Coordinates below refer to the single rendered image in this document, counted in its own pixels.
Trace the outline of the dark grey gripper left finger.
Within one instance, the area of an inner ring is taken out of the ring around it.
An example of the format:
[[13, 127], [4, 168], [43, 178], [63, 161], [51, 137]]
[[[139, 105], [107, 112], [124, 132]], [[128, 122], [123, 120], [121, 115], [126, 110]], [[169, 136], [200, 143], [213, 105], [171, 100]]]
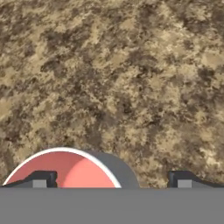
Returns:
[[26, 178], [3, 185], [3, 187], [56, 188], [57, 177], [56, 171], [34, 171]]

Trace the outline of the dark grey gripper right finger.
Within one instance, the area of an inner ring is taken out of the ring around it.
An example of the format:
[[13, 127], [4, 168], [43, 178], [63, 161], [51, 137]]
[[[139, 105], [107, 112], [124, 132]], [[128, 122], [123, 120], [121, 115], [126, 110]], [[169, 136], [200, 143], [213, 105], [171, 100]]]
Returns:
[[224, 185], [202, 180], [194, 175], [191, 171], [169, 171], [168, 172], [169, 188], [224, 188]]

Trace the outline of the grey cup with red inside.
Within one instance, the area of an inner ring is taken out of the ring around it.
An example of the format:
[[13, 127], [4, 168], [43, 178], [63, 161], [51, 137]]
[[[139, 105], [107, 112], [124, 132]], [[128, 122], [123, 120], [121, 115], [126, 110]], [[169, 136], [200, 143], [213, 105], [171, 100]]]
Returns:
[[35, 171], [57, 172], [61, 188], [123, 188], [139, 187], [131, 168], [119, 157], [105, 152], [58, 147], [42, 150], [18, 165], [3, 182], [6, 186], [25, 179]]

